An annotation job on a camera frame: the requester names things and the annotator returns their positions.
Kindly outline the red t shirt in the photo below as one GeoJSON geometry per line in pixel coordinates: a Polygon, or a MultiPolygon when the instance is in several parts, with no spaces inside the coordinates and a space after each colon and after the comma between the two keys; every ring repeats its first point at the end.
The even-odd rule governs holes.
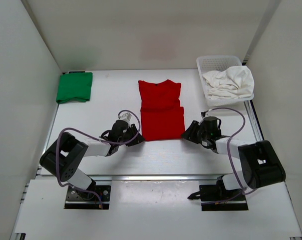
{"type": "Polygon", "coordinates": [[[181,83],[138,81],[141,97],[142,136],[148,142],[180,139],[185,132],[181,83]]]}

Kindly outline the white t shirt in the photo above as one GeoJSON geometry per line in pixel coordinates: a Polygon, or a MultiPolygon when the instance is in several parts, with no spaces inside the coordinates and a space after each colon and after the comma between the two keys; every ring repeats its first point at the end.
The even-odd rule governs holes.
{"type": "Polygon", "coordinates": [[[225,71],[213,70],[202,76],[210,85],[210,99],[242,99],[253,94],[254,79],[247,66],[231,66],[225,71]]]}

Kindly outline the green t shirt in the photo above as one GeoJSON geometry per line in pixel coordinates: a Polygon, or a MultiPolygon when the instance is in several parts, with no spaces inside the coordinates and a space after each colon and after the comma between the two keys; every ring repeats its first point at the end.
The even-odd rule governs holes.
{"type": "Polygon", "coordinates": [[[56,102],[63,104],[74,101],[81,103],[89,101],[91,98],[92,83],[92,72],[77,72],[61,75],[56,102]]]}

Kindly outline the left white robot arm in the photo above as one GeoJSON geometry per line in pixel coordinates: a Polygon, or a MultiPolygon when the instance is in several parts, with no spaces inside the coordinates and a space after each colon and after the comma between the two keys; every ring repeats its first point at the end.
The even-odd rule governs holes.
{"type": "Polygon", "coordinates": [[[101,134],[101,139],[80,141],[69,132],[61,136],[45,151],[40,158],[40,165],[54,175],[60,183],[75,189],[84,200],[95,196],[95,181],[79,169],[85,157],[109,157],[119,147],[138,145],[145,139],[134,124],[128,120],[116,120],[110,130],[101,134]]]}

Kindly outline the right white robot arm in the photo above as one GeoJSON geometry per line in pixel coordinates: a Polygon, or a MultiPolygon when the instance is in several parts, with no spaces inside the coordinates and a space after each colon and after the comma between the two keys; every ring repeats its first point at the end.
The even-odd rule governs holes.
{"type": "Polygon", "coordinates": [[[194,120],[181,137],[228,156],[230,162],[238,159],[241,170],[218,177],[216,184],[201,187],[188,197],[189,200],[223,203],[244,195],[248,188],[256,190],[285,181],[285,170],[269,141],[237,140],[223,135],[220,126],[221,119],[207,116],[201,122],[194,120]]]}

